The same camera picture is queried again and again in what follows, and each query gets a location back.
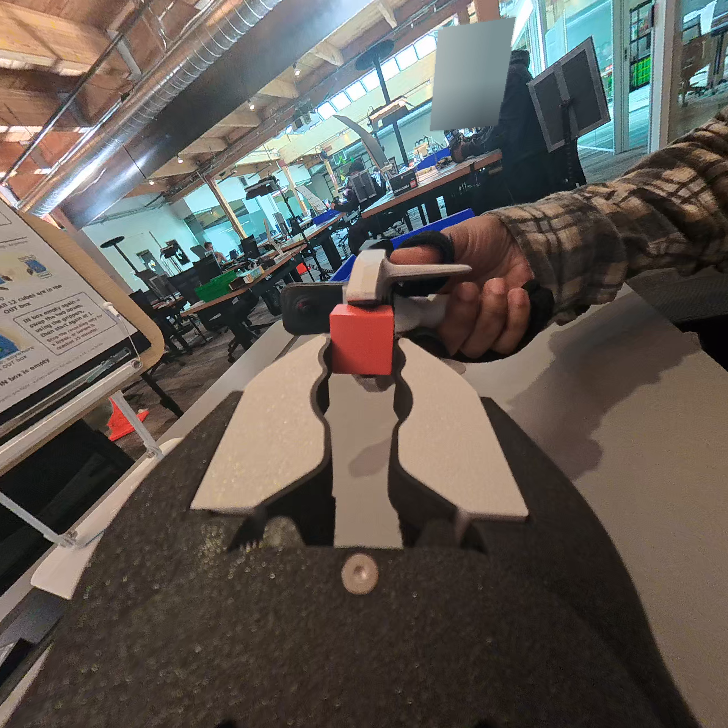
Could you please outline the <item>black studio light stand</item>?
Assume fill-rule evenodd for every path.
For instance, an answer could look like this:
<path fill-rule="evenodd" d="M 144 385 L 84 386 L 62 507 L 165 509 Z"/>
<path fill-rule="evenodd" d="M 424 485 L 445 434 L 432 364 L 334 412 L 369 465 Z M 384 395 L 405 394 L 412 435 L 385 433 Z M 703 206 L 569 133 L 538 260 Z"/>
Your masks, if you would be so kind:
<path fill-rule="evenodd" d="M 294 237 L 298 235 L 300 236 L 302 241 L 306 243 L 306 251 L 308 254 L 310 254 L 310 257 L 313 260 L 314 269 L 317 270 L 317 272 L 320 274 L 320 280 L 323 281 L 325 279 L 324 271 L 317 258 L 314 247 L 306 238 L 304 229 L 301 225 L 301 221 L 293 213 L 293 209 L 290 206 L 289 199 L 286 197 L 286 193 L 281 192 L 281 188 L 277 178 L 274 176 L 262 177 L 260 181 L 250 185 L 249 187 L 245 187 L 245 193 L 247 200 L 255 199 L 257 197 L 265 195 L 273 195 L 274 193 L 280 193 L 282 195 L 284 203 L 286 204 L 286 207 L 290 214 L 290 231 Z"/>

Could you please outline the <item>orange traffic cone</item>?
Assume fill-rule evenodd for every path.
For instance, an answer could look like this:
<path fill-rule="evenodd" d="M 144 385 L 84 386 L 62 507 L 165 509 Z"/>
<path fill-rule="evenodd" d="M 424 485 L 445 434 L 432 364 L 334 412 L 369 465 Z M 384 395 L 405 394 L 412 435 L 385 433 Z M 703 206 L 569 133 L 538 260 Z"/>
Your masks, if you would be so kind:
<path fill-rule="evenodd" d="M 134 414 L 134 417 L 140 423 L 144 423 L 149 416 L 148 408 L 134 409 L 126 402 L 123 406 L 120 406 L 118 401 L 113 397 L 109 397 L 108 400 L 112 406 L 112 410 L 106 423 L 106 429 L 107 437 L 112 442 L 119 441 L 132 432 L 137 431 L 135 423 L 130 421 L 131 414 Z"/>

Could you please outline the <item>person's right hand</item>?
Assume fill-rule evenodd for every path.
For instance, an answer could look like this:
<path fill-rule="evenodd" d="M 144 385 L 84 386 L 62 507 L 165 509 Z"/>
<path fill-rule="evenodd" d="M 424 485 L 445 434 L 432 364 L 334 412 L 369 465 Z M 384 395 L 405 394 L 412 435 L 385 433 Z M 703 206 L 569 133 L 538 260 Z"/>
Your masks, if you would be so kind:
<path fill-rule="evenodd" d="M 510 355 L 529 327 L 531 304 L 523 286 L 533 272 L 517 242 L 494 215 L 445 229 L 457 264 L 470 273 L 446 286 L 448 305 L 438 335 L 450 355 L 478 359 Z"/>

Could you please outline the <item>long wooden desk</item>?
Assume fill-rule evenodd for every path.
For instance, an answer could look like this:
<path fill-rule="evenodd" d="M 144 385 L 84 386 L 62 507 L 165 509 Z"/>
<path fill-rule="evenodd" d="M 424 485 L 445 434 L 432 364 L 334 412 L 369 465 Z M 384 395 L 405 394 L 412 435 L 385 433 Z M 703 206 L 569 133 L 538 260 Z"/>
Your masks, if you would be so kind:
<path fill-rule="evenodd" d="M 212 301 L 200 301 L 193 304 L 180 315 L 182 318 L 195 317 L 202 320 L 203 314 L 221 315 L 223 324 L 233 334 L 233 340 L 229 344 L 227 359 L 234 363 L 234 351 L 241 347 L 247 351 L 262 333 L 272 326 L 272 323 L 250 323 L 250 314 L 262 301 L 268 313 L 273 317 L 280 317 L 281 311 L 281 290 L 278 284 L 285 286 L 287 283 L 300 282 L 300 275 L 297 266 L 302 262 L 300 253 L 290 253 L 284 259 L 271 268 L 265 270 L 261 277 L 252 282 L 243 282 L 240 286 L 219 296 Z"/>
<path fill-rule="evenodd" d="M 344 263 L 343 253 L 334 238 L 337 229 L 348 230 L 348 216 L 343 214 L 333 219 L 331 222 L 322 226 L 310 226 L 305 229 L 305 235 L 308 241 L 314 247 L 317 258 L 323 268 L 325 279 L 327 281 L 334 272 L 336 272 Z M 264 276 L 268 277 L 272 274 L 276 267 L 281 267 L 291 260 L 300 259 L 306 265 L 306 272 L 309 272 L 313 266 L 313 260 L 306 251 L 306 243 L 300 236 L 293 237 L 291 242 L 286 243 L 282 252 L 274 257 L 275 265 L 265 268 Z"/>
<path fill-rule="evenodd" d="M 500 189 L 502 152 L 491 151 L 438 170 L 417 187 L 399 195 L 388 193 L 362 213 L 362 220 L 377 236 L 396 223 L 412 232 L 428 223 L 472 208 L 483 212 Z"/>

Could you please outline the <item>white tablet stand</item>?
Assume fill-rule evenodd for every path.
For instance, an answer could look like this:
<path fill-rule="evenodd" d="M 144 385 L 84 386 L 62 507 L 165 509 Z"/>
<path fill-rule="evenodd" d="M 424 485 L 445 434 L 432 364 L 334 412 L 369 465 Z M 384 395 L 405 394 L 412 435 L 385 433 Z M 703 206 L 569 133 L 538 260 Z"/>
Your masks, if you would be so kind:
<path fill-rule="evenodd" d="M 118 389 L 111 393 L 111 384 L 120 383 L 122 373 L 126 369 L 131 369 L 137 363 L 138 361 L 135 360 L 126 364 L 123 369 L 86 389 L 72 401 L 64 404 L 51 415 L 42 419 L 41 422 L 34 424 L 30 429 L 2 447 L 2 455 L 10 455 L 20 453 L 22 445 L 29 447 L 31 444 L 39 444 L 39 435 L 50 433 L 50 426 L 60 423 L 63 416 L 69 418 L 71 414 L 80 414 L 81 405 L 89 403 L 91 395 L 100 394 L 102 387 L 105 387 L 105 392 L 110 395 L 111 401 L 132 423 L 133 430 L 145 446 L 146 454 L 144 458 L 133 464 L 132 468 L 127 470 L 123 477 L 116 481 L 105 498 L 99 501 L 96 507 L 89 511 L 71 532 L 58 533 L 54 531 L 10 497 L 2 494 L 2 506 L 39 532 L 46 541 L 52 544 L 50 554 L 41 559 L 31 575 L 30 583 L 32 587 L 60 598 L 71 599 L 96 547 L 122 507 L 138 489 L 145 477 L 150 475 L 155 467 L 181 442 L 181 438 L 173 438 L 158 443 L 125 400 L 122 390 Z"/>

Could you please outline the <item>white instruction sheet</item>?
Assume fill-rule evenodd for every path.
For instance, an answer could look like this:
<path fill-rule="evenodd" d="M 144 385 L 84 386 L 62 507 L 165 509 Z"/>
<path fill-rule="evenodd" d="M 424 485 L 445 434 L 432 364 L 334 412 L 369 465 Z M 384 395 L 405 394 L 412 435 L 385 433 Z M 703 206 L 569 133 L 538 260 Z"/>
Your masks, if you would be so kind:
<path fill-rule="evenodd" d="M 2 202 L 2 424 L 132 360 L 148 342 L 39 232 Z"/>

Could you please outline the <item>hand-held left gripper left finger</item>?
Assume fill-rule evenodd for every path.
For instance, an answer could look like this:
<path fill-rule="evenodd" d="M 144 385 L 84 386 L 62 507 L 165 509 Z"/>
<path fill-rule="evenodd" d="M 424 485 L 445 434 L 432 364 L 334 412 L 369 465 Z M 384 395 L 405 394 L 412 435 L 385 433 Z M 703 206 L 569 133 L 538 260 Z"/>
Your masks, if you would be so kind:
<path fill-rule="evenodd" d="M 250 533 L 283 517 L 306 545 L 333 546 L 330 346 L 327 335 L 314 335 L 245 386 L 192 511 L 242 517 Z"/>

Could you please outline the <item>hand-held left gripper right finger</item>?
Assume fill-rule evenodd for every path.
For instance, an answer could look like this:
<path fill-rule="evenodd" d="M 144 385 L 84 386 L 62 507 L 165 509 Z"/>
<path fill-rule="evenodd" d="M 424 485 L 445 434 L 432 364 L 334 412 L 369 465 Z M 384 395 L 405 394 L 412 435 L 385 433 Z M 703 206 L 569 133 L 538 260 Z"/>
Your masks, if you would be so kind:
<path fill-rule="evenodd" d="M 433 521 L 456 542 L 481 521 L 524 523 L 521 490 L 475 389 L 409 339 L 396 346 L 388 497 L 413 541 Z"/>

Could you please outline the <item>stack of green bins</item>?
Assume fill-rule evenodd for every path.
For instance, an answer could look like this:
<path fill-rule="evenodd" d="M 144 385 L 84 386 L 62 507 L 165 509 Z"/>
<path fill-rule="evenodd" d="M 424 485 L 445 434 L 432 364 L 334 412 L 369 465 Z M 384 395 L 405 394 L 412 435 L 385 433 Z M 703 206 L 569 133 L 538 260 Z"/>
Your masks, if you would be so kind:
<path fill-rule="evenodd" d="M 212 278 L 209 282 L 195 287 L 195 295 L 201 302 L 210 303 L 230 293 L 230 286 L 236 278 L 237 272 L 235 270 L 226 271 Z"/>

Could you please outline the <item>grey standing monitor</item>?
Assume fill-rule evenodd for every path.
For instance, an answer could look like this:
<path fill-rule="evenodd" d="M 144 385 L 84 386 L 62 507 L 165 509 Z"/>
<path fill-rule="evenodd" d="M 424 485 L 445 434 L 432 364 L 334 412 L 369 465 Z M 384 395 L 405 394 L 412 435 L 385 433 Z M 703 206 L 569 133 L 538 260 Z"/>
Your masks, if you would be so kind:
<path fill-rule="evenodd" d="M 550 153 L 611 120 L 592 37 L 533 78 L 527 87 Z"/>

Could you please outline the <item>red wooden cube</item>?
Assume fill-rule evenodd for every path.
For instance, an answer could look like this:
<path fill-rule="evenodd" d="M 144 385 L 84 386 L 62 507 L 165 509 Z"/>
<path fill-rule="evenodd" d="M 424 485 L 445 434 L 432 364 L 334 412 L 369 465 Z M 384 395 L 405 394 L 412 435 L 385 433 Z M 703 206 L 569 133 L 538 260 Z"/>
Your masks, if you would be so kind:
<path fill-rule="evenodd" d="M 392 374 L 395 313 L 383 304 L 338 304 L 330 314 L 331 372 L 361 377 Z"/>

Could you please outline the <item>person's right forearm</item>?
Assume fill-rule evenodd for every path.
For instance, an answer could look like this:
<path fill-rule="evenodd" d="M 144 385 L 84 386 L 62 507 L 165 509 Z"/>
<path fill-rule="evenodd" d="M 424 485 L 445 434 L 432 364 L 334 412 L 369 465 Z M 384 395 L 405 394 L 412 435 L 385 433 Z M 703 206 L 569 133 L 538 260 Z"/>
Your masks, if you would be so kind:
<path fill-rule="evenodd" d="M 607 183 L 494 215 L 569 323 L 645 271 L 727 267 L 727 109 Z"/>

